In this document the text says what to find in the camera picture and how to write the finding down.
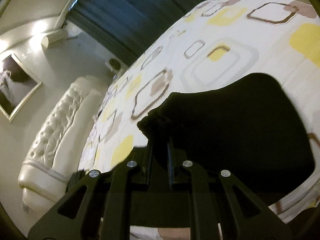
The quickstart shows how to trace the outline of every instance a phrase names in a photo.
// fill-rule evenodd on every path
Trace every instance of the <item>black metal bracket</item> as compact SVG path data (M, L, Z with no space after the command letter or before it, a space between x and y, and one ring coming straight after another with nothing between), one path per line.
M231 172L206 171L171 139L167 150L172 193L188 195L191 239L292 239L287 225ZM110 172L89 172L31 228L28 239L129 239L131 194L148 189L152 159L150 142Z

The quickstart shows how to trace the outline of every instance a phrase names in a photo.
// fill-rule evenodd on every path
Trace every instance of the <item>bed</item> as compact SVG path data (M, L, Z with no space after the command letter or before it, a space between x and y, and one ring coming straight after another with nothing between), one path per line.
M296 107L316 163L302 185L270 206L288 223L320 199L319 68L320 19L312 6L294 0L204 1L109 87L78 169L110 171L133 147L146 146L136 124L171 92L215 90L249 73L268 73ZM131 232L163 239L156 228Z

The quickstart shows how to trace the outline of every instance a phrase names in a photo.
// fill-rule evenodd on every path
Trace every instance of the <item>dark curtain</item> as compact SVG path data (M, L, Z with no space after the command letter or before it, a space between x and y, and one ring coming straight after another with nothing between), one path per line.
M203 0L78 0L67 19L131 65Z

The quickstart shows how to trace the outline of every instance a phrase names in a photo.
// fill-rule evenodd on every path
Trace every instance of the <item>picture frame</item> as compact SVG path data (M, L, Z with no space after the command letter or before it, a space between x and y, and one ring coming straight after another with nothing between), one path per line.
M9 123L41 85L13 52L0 55L0 111Z

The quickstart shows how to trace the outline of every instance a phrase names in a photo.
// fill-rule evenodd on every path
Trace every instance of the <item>ceiling light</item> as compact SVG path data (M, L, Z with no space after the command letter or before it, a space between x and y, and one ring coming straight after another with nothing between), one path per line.
M43 38L44 36L45 36L44 33L38 34L38 35L33 36L33 37L29 40L30 48L31 48L34 52L37 52L37 51L42 50L41 40L42 40L42 38Z
M32 35L43 33L47 30L47 27L48 25L44 21L37 21L32 28Z
M0 40L0 53L8 48L8 43L6 41Z

